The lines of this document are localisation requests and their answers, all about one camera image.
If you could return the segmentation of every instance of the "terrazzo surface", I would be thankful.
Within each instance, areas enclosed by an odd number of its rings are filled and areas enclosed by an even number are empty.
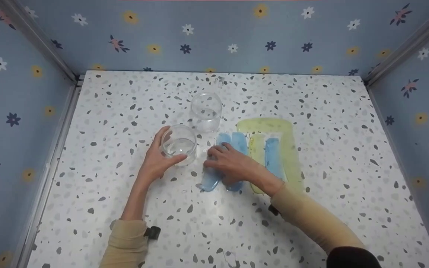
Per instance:
[[[187,124],[203,91],[222,99],[219,132],[291,121],[305,191],[382,266],[429,268],[429,237],[359,77],[137,71],[87,72],[28,267],[98,267],[153,135]],[[145,220],[162,232],[143,267],[325,267],[321,248],[249,184],[196,188],[217,133],[199,134],[194,163],[151,186]]]

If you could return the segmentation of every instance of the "gray speckle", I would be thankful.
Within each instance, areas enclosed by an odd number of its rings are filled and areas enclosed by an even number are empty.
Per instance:
[[[110,225],[109,225],[109,229],[110,229],[110,230],[112,230],[112,228],[114,227],[115,221],[116,221],[116,220],[113,220],[113,221],[110,223]]]

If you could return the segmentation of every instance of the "blue floral wallpaper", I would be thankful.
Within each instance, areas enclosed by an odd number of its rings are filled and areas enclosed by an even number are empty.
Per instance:
[[[20,0],[86,70],[364,77],[429,18],[429,0]]]
[[[429,43],[370,92],[429,231]]]
[[[0,268],[12,261],[71,85],[0,9]]]

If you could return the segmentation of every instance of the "clear glass cup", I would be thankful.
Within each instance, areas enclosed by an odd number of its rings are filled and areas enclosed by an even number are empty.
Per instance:
[[[198,132],[213,132],[219,127],[223,103],[215,93],[199,93],[191,100],[191,124]]]
[[[196,135],[190,127],[172,125],[162,136],[160,151],[165,157],[186,154],[188,157],[176,166],[189,165],[196,158]]]

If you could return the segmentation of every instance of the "sleeve cuff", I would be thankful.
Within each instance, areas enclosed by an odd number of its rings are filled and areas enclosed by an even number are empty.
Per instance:
[[[287,183],[271,197],[271,205],[275,207],[281,215],[294,215],[301,207],[302,193],[291,190]]]
[[[109,245],[116,248],[138,249],[147,243],[143,236],[147,223],[143,220],[117,220],[109,237]]]

